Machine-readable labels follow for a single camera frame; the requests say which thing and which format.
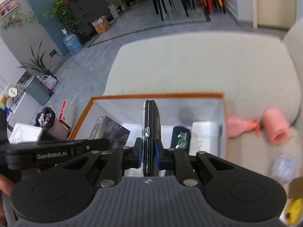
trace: power outlet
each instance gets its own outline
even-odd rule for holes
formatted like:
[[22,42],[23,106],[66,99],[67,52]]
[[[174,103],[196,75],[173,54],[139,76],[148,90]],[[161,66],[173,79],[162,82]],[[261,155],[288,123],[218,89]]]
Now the power outlet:
[[52,58],[56,53],[57,53],[57,51],[54,49],[53,51],[51,51],[49,53],[49,56]]

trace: beige sofa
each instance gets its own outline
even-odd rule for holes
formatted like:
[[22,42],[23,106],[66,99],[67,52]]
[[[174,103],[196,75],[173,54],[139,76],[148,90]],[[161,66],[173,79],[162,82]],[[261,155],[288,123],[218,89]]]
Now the beige sofa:
[[277,107],[292,124],[292,138],[279,146],[253,132],[229,139],[230,160],[269,175],[270,164],[286,151],[299,159],[303,175],[300,76],[303,21],[281,41],[277,37],[205,32],[156,37],[124,45],[111,69],[104,95],[218,91],[226,94],[228,115],[260,120]]

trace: clear plastic bottle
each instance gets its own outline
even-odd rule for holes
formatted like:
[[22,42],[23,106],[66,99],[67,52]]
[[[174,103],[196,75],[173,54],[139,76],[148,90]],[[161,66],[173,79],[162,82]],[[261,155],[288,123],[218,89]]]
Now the clear plastic bottle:
[[83,48],[83,46],[81,45],[77,35],[73,33],[68,33],[65,28],[63,28],[61,31],[65,35],[65,37],[63,38],[63,42],[71,53],[71,55],[78,53]]

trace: gray tile floor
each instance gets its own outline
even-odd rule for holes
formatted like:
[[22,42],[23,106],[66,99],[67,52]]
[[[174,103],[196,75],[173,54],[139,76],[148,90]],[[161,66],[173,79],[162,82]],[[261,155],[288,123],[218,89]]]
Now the gray tile floor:
[[[229,14],[224,15],[220,11],[215,11],[210,15],[211,22],[206,22],[205,19],[202,20],[200,11],[198,11],[197,13],[199,13],[200,19],[197,22],[197,16],[193,15],[193,12],[190,12],[190,17],[187,18],[184,10],[182,10],[182,13],[180,12],[178,15],[178,18],[180,19],[178,21],[184,20],[182,21],[182,24],[167,26],[170,24],[169,21],[172,18],[170,7],[167,6],[167,9],[169,16],[165,17],[164,22],[161,22],[160,16],[155,14],[151,1],[139,4],[131,11],[122,15],[118,22],[113,24],[111,29],[105,32],[106,34],[104,34],[104,37],[102,35],[102,38],[107,38],[107,41],[84,48],[78,54],[71,56],[63,64],[56,73],[58,84],[54,89],[53,96],[50,98],[46,106],[51,107],[58,115],[63,101],[68,100],[76,108],[74,118],[75,123],[89,98],[91,96],[103,94],[109,72],[118,50],[121,46],[129,42],[174,33],[198,31],[224,30],[252,32],[274,35],[281,39],[286,34],[286,31],[282,30],[266,28],[253,29],[248,26],[238,26]],[[133,11],[135,11],[138,17],[140,17],[140,15],[142,16],[138,29],[141,30],[142,28],[147,28],[146,30],[133,33],[131,30],[135,30],[136,27],[132,27],[131,30],[129,29],[129,26],[133,23],[131,16]],[[148,29],[151,24],[148,23],[148,25],[141,25],[143,23],[142,21],[152,21],[154,23],[162,24],[157,28]],[[127,32],[130,34],[121,36],[121,32]]]

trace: plastic bag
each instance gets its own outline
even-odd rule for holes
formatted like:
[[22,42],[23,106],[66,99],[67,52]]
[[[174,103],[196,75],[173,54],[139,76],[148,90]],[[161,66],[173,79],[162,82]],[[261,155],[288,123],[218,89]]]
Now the plastic bag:
[[273,160],[271,178],[281,184],[290,183],[294,179],[297,166],[298,159],[283,152]]
[[43,128],[48,131],[53,127],[55,123],[55,112],[50,107],[45,107],[42,109],[41,113],[36,116],[36,126]]

